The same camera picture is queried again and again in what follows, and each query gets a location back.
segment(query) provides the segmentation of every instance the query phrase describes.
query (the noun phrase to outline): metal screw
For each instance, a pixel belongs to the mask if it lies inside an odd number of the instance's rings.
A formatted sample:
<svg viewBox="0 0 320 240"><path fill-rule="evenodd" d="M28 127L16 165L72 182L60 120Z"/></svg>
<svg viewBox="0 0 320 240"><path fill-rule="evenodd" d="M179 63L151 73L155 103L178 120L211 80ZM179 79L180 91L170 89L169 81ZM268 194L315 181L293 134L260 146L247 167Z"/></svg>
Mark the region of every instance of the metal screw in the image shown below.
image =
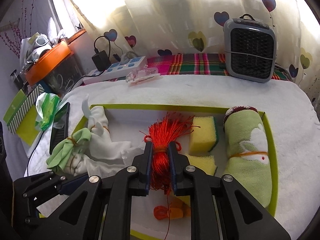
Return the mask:
<svg viewBox="0 0 320 240"><path fill-rule="evenodd" d="M193 172L193 171L195 171L195 170L196 170L196 167L195 167L195 166L188 165L188 166L186 167L186 171Z"/></svg>
<svg viewBox="0 0 320 240"><path fill-rule="evenodd" d="M224 175L223 176L223 179L226 181L226 182L231 182L233 181L233 177L231 175Z"/></svg>
<svg viewBox="0 0 320 240"><path fill-rule="evenodd" d="M135 172L137 170L137 168L135 167L135 166L129 166L128 168L127 168L127 171L128 172Z"/></svg>
<svg viewBox="0 0 320 240"><path fill-rule="evenodd" d="M96 183L96 182L98 182L99 181L99 177L98 176L91 176L90 178L89 178L89 181L91 182L91 183Z"/></svg>

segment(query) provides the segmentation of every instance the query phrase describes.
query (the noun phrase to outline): white bedsheet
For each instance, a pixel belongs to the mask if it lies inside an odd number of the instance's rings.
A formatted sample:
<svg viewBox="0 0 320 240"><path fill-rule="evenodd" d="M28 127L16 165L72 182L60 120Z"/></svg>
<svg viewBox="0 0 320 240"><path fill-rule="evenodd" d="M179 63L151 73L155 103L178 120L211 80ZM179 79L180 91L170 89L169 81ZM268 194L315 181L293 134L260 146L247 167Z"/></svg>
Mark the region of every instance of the white bedsheet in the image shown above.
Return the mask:
<svg viewBox="0 0 320 240"><path fill-rule="evenodd" d="M63 99L71 103L69 134L83 116L81 103L86 94L90 95L90 105L250 105L265 111L278 159L276 219L295 240L315 215L320 204L320 123L308 97L296 84L276 80L262 84L206 75L163 76L133 87L128 87L125 81L91 84L76 88ZM30 175L47 171L45 160L49 156L50 134L51 129L44 133L32 156ZM59 197L52 208L61 199L63 197Z"/></svg>

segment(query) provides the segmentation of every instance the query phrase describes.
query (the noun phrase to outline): portable fan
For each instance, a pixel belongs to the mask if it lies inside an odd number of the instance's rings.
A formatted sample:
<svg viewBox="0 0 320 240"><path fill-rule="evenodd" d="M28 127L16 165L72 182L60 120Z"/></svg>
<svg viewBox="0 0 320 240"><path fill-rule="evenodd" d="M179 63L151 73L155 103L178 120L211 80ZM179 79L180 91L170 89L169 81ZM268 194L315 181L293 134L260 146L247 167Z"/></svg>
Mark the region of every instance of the portable fan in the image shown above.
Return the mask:
<svg viewBox="0 0 320 240"><path fill-rule="evenodd" d="M267 24L245 14L223 26L226 67L231 76L268 82L276 61L276 35Z"/></svg>

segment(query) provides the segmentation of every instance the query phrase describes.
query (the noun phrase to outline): power strip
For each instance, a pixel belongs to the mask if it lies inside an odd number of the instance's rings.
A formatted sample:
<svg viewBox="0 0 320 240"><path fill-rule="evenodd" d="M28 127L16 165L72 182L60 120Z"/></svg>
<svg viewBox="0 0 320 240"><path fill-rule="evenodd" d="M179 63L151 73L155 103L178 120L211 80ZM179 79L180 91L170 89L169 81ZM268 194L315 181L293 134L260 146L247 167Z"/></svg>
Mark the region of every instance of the power strip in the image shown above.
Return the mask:
<svg viewBox="0 0 320 240"><path fill-rule="evenodd" d="M110 79L125 77L132 70L145 67L147 65L147 58L137 57L131 59L128 63L120 65L120 62L113 63L102 75L98 77L85 77L83 79L84 84L89 85L97 82L107 81ZM96 70L92 70L88 75L98 75L101 72Z"/></svg>

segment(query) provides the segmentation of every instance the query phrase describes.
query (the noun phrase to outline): yellow sponge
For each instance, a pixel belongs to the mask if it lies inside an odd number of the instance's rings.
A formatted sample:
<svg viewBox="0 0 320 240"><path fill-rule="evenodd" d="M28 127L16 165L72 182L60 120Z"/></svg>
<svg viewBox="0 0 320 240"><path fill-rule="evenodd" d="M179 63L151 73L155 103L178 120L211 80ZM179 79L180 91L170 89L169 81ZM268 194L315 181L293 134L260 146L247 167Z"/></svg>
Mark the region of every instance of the yellow sponge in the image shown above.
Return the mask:
<svg viewBox="0 0 320 240"><path fill-rule="evenodd" d="M190 134L189 154L198 156L210 152L218 143L218 133L213 116L194 117L192 125L193 132Z"/></svg>
<svg viewBox="0 0 320 240"><path fill-rule="evenodd" d="M193 165L197 168L203 170L206 174L214 176L217 170L217 166L214 163L213 156L207 157L195 157L187 155L190 165ZM177 197L181 199L184 203L190 206L190 196L180 196Z"/></svg>

